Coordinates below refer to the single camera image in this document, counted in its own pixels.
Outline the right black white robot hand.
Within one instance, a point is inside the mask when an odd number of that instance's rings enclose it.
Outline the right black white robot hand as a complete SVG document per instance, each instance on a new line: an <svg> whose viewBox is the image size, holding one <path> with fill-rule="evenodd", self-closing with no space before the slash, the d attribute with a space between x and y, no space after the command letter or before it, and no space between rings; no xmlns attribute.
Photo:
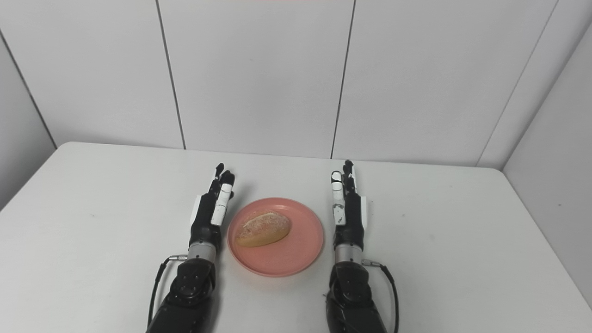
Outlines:
<svg viewBox="0 0 592 333"><path fill-rule="evenodd" d="M345 160L342 171L336 170L331 174L334 248L348 245L364 250L367 202L359 194L357 185L357 173L351 160Z"/></svg>

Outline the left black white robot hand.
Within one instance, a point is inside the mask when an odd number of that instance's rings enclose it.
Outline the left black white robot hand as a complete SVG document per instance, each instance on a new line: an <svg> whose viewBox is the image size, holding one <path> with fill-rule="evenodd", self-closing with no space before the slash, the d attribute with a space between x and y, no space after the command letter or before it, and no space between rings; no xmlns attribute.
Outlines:
<svg viewBox="0 0 592 333"><path fill-rule="evenodd" d="M190 230L189 245L209 244L218 250L222 243L222 222L228 203L234 198L235 175L224 164L216 166L209 190L199 197L197 212Z"/></svg>

